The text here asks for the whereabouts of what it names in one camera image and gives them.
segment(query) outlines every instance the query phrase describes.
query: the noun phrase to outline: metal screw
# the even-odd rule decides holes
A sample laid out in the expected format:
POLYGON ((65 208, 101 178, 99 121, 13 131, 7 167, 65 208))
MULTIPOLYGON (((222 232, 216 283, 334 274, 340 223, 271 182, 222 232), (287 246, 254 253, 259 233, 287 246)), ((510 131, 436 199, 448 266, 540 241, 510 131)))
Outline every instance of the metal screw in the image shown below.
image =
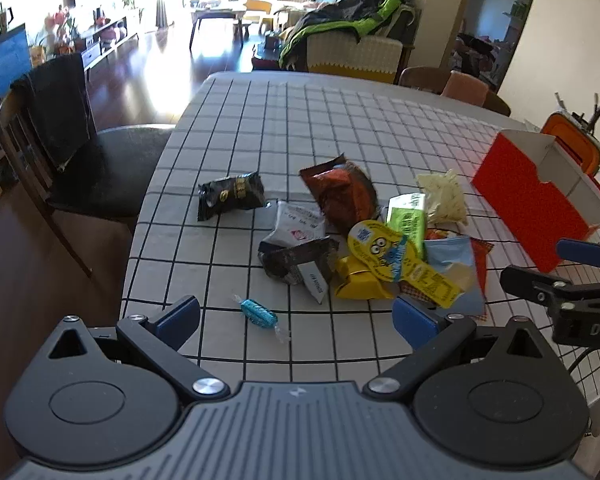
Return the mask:
POLYGON ((192 388, 200 395, 215 395, 224 390, 224 383, 215 377, 204 377, 193 383, 192 388))
POLYGON ((392 394, 400 389, 400 383, 392 377, 376 377, 367 386, 376 394, 392 394))

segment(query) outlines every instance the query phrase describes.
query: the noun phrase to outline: coffee table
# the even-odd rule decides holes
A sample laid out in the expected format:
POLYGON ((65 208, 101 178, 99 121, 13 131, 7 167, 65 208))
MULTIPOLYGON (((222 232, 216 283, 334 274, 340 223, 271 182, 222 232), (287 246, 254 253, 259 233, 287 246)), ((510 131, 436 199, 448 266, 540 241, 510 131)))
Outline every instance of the coffee table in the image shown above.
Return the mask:
POLYGON ((189 50, 193 45, 193 36, 196 33, 196 25, 200 28, 202 20, 210 20, 213 18, 224 18, 226 20, 238 20, 238 36, 240 37, 240 46, 244 45, 244 37, 242 33, 242 17, 247 11, 247 8, 239 2, 229 2, 222 4, 219 7, 211 9, 191 9, 191 38, 189 40, 189 50))
MULTIPOLYGON (((276 199, 317 207, 298 170, 344 152, 368 172, 383 204, 417 191, 419 173, 456 170, 470 223, 448 227, 494 244, 484 323, 531 318, 568 366, 582 349, 555 345, 544 308, 500 287, 504 267, 532 263, 470 184, 501 128, 524 126, 483 108, 377 82, 289 72, 214 74, 184 111, 149 185, 120 315, 153 315, 195 295, 202 322, 180 352, 232 388, 243 379, 362 384, 410 354, 392 325, 391 300, 340 300, 332 287, 317 304, 303 286, 268 278, 256 256, 274 226, 276 199), (197 221, 197 184, 258 168, 270 206, 197 221), (281 344, 273 332, 247 321, 234 294, 275 311, 291 342, 281 344)), ((345 253, 344 240, 334 238, 345 253)), ((600 230, 593 241, 600 241, 600 230)), ((567 263, 557 274, 574 283, 600 282, 600 269, 589 266, 567 263)), ((599 374, 600 352, 573 373, 589 400, 600 395, 599 374)))

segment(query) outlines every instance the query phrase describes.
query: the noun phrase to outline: wooden stool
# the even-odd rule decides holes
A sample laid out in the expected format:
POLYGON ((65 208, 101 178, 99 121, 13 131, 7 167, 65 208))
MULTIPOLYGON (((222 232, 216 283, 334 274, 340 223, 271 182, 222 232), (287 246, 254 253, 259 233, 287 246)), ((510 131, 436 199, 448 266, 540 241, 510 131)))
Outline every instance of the wooden stool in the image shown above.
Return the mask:
POLYGON ((265 27, 265 32, 268 30, 273 30, 273 16, 271 14, 267 14, 266 16, 262 16, 260 18, 260 27, 258 28, 258 34, 262 34, 262 26, 265 27))

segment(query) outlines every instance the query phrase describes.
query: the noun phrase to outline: white snack packet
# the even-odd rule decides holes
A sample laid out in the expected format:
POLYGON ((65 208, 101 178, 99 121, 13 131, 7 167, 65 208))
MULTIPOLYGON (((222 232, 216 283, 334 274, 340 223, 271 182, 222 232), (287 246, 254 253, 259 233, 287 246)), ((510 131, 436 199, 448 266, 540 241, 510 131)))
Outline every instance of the white snack packet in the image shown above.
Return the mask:
POLYGON ((324 238, 324 216, 299 205, 278 200, 276 227, 263 242, 282 247, 295 247, 324 238))

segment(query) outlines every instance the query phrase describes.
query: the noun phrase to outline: red box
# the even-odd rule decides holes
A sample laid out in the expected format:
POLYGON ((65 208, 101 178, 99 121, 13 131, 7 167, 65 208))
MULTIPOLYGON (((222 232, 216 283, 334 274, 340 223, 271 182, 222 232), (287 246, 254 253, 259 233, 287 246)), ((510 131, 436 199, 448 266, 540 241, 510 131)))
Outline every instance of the red box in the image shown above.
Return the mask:
POLYGON ((558 240, 587 240, 600 225, 600 184, 554 136, 500 132, 472 184, 541 272, 560 263, 558 240))

